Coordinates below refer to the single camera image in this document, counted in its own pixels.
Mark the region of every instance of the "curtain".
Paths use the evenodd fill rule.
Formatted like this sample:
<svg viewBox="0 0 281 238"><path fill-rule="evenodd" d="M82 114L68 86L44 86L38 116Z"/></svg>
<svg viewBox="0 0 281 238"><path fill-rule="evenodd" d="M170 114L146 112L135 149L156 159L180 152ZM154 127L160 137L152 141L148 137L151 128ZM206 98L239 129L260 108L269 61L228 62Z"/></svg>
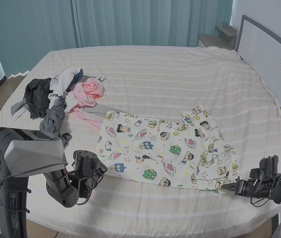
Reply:
<svg viewBox="0 0 281 238"><path fill-rule="evenodd" d="M104 45L195 47L218 35L233 0L0 0L0 61L7 76L49 51Z"/></svg>

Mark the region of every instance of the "bed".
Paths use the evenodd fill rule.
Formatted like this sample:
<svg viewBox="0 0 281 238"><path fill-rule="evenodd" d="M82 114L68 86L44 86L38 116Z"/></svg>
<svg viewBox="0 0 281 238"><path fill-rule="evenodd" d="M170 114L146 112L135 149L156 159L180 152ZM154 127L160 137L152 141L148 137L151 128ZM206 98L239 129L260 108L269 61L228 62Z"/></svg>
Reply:
<svg viewBox="0 0 281 238"><path fill-rule="evenodd" d="M247 43L239 39L246 59L242 49ZM128 113L181 122L181 111L202 104L239 154L241 178L247 179L250 169L268 155L279 156L281 171L281 117L273 97L247 60L217 47L52 51L8 99L0 126L38 129L41 119L31 120L28 112L12 121L10 107L22 99L32 79L54 77L69 66L83 68L85 75L103 75L105 92L97 102ZM63 132L73 136L65 149L68 162L79 148L95 151L99 129L74 113L66 115ZM111 176L104 177L87 204L72 208L63 208L47 194L43 175L30 177L29 188L27 218L75 237L235 237L281 210L273 202L255 208L248 198L233 193L166 188Z"/></svg>

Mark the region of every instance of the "cartoon print shirt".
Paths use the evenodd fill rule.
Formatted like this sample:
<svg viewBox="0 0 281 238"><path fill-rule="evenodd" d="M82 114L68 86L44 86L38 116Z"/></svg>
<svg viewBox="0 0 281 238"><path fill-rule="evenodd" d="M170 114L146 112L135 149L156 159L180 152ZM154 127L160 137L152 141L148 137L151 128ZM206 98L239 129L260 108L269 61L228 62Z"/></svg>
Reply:
<svg viewBox="0 0 281 238"><path fill-rule="evenodd" d="M218 190L239 179L238 158L202 105L183 124L107 113L97 153L107 175L176 188Z"/></svg>

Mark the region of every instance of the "headboard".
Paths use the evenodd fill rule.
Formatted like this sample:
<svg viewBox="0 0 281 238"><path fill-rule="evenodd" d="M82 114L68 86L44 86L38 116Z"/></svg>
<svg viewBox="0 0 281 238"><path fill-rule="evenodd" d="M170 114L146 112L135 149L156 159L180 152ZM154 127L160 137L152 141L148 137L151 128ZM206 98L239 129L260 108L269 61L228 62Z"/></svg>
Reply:
<svg viewBox="0 0 281 238"><path fill-rule="evenodd" d="M281 103L281 38L243 15L236 51L257 71Z"/></svg>

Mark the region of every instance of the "mattress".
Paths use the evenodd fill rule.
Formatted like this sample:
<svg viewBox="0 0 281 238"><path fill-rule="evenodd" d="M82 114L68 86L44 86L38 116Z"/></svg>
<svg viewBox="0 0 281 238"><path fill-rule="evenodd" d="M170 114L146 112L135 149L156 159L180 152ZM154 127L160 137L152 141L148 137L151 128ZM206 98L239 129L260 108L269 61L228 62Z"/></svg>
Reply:
<svg viewBox="0 0 281 238"><path fill-rule="evenodd" d="M262 157L278 155L281 119L259 75L233 51L209 48L109 46L48 53L21 82L0 112L0 126L38 129L40 118L24 113L12 121L10 107L23 98L32 79L83 68L100 76L104 96L97 102L143 117L181 122L181 112L198 104L215 119L238 152L241 179ZM61 133L73 138L65 149L96 150L99 129L69 113ZM89 202L64 208L46 192L43 175L32 176L27 218L77 237L234 237L251 232L281 210L272 201L255 208L233 193L170 188L105 175Z"/></svg>

